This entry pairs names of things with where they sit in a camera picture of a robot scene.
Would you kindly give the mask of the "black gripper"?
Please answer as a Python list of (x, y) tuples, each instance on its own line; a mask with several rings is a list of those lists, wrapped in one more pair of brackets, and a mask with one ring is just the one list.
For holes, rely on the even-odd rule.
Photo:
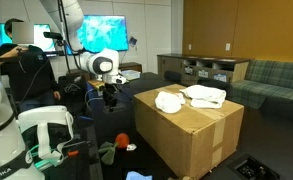
[(115, 97), (116, 89), (111, 84), (106, 84), (103, 88), (103, 99), (106, 106), (115, 107), (117, 99)]

